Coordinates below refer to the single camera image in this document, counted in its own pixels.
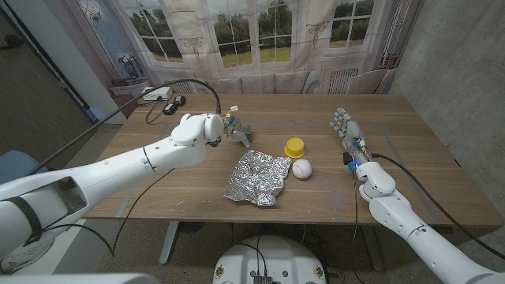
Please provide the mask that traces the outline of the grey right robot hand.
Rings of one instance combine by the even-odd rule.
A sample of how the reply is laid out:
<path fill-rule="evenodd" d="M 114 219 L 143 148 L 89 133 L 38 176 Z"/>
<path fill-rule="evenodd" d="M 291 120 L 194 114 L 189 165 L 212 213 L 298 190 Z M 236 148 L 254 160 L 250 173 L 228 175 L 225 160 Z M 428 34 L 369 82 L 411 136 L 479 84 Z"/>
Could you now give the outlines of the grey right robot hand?
<path fill-rule="evenodd" d="M 345 150 L 366 149 L 365 135 L 361 127 L 343 108 L 337 109 L 334 121 L 329 125 L 342 139 L 342 146 Z"/>

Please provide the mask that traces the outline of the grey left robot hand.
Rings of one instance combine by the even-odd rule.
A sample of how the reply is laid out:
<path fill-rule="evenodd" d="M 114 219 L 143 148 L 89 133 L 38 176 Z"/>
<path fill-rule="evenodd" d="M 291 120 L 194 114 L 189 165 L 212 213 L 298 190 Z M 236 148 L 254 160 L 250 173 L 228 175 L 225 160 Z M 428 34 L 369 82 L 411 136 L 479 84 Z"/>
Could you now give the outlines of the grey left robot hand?
<path fill-rule="evenodd" d="M 250 125 L 243 125 L 236 116 L 230 115 L 225 120 L 224 133 L 228 136 L 242 142 L 247 148 L 250 147 L 252 139 L 252 130 Z"/>

